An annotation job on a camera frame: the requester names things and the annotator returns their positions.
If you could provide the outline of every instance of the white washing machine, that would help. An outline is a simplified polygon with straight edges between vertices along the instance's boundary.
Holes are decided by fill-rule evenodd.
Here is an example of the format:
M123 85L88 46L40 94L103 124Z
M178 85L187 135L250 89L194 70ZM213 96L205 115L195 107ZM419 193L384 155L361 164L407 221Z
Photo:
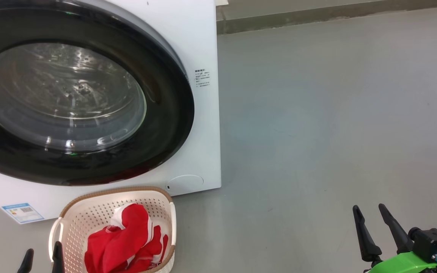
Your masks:
M0 0L0 208L219 188L213 0Z

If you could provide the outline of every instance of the white plastic basket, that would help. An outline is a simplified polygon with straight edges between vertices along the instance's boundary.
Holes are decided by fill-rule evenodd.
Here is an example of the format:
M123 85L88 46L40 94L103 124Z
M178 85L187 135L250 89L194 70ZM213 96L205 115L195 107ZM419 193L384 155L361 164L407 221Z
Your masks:
M90 234L109 224L114 209L128 202L142 204L148 211L153 224L171 236L166 246L165 258L156 268L146 273L169 273L175 260L176 212L168 193L160 188L119 188L83 195L70 202L63 209L50 231L48 251L53 263L53 246L56 240L62 242L66 273L87 273L83 257L87 251ZM58 238L55 238L60 226Z

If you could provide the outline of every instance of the qr code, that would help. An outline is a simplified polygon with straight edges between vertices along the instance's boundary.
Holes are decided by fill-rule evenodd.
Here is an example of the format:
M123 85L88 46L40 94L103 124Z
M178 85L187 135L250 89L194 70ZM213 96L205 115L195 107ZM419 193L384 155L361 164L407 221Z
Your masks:
M21 211L22 212L30 212L30 211L33 211L33 209L31 209L30 207L22 207Z

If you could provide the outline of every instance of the gray floor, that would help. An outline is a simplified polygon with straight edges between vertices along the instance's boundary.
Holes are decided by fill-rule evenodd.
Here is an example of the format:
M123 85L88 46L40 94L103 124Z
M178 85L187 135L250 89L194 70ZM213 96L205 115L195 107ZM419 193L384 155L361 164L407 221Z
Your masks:
M220 36L223 187L175 198L173 272L360 273L352 206L437 228L437 9ZM0 273L51 222L0 212Z

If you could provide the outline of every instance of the baseboard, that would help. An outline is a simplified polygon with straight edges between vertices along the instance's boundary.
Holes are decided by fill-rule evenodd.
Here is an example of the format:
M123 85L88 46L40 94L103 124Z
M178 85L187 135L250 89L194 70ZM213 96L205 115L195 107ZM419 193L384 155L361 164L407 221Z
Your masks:
M217 21L217 34L223 35L335 19L362 17L383 12L411 11L434 7L437 7L437 0L380 0L232 20L227 20L226 17L223 17L223 20ZM220 8L221 7L217 7L217 12L219 13L222 12Z

